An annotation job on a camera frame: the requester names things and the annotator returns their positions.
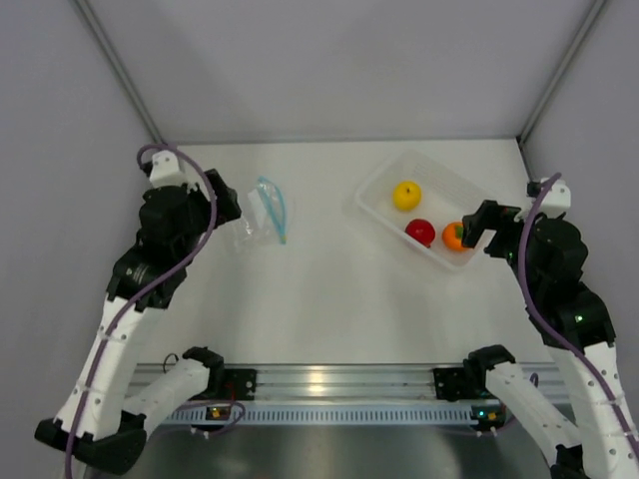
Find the orange fake persimmon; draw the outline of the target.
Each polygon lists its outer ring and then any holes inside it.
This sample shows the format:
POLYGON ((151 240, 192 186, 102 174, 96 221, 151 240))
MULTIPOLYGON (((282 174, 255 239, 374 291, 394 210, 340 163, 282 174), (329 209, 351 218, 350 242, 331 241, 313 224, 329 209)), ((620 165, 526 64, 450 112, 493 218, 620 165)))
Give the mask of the orange fake persimmon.
POLYGON ((466 252, 469 247, 462 244, 464 227, 462 222, 448 224, 441 234, 441 239, 447 249, 453 252, 466 252))

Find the clear zip top bag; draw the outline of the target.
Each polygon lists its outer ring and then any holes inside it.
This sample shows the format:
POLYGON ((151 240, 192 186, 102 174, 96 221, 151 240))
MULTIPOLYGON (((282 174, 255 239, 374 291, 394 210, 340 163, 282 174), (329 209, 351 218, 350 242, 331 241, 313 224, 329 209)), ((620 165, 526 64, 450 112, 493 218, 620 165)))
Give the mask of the clear zip top bag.
POLYGON ((287 196, 270 179, 259 176, 239 196, 242 213, 231 223, 230 240, 239 253, 259 246, 288 242, 291 212, 287 196))

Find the red fake apple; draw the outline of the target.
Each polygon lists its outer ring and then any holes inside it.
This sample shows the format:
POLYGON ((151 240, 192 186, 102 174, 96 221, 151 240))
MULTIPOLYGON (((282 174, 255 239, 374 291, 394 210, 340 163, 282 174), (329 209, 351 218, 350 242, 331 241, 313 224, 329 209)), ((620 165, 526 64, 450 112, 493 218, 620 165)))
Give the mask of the red fake apple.
POLYGON ((409 237, 427 248, 431 247, 436 238, 436 230, 434 226, 431 222, 425 219, 411 220, 404 228, 404 232, 409 237))

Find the yellow fake apple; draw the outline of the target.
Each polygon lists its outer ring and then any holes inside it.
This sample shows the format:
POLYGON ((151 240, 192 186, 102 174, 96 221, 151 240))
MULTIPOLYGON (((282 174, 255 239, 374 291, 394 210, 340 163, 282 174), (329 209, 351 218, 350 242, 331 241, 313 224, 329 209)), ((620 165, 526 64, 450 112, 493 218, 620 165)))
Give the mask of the yellow fake apple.
POLYGON ((410 212, 421 202, 422 192, 419 184, 404 181, 395 186, 392 192, 393 206, 400 212, 410 212))

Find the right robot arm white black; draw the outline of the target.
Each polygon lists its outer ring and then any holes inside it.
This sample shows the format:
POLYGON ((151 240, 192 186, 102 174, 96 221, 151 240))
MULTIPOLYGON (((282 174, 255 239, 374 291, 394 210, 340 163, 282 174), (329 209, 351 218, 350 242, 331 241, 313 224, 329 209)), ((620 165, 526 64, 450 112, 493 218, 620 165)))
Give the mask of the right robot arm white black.
POLYGON ((463 361, 467 387, 500 400, 535 441, 554 478, 635 478, 638 429, 619 379, 608 309, 581 279, 588 248, 564 217, 483 202, 462 220, 462 243, 494 233, 485 252, 504 259, 520 283, 525 309, 555 361, 575 419, 569 421, 523 375, 502 345, 463 361))

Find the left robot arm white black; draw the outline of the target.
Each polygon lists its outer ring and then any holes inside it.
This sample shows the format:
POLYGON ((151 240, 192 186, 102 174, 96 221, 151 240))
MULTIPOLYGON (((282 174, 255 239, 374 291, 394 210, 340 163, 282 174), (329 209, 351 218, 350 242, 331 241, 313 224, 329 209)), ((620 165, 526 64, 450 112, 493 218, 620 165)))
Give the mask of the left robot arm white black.
POLYGON ((215 170, 204 185, 176 178, 143 195, 135 243, 115 262, 94 343, 74 388, 55 417, 42 420, 39 442, 65 454, 64 474, 82 462, 127 473, 149 436, 183 403, 217 398, 226 385, 223 358, 193 346, 161 379, 126 395, 140 352, 162 319, 186 268, 212 231, 238 219, 238 196, 215 170))

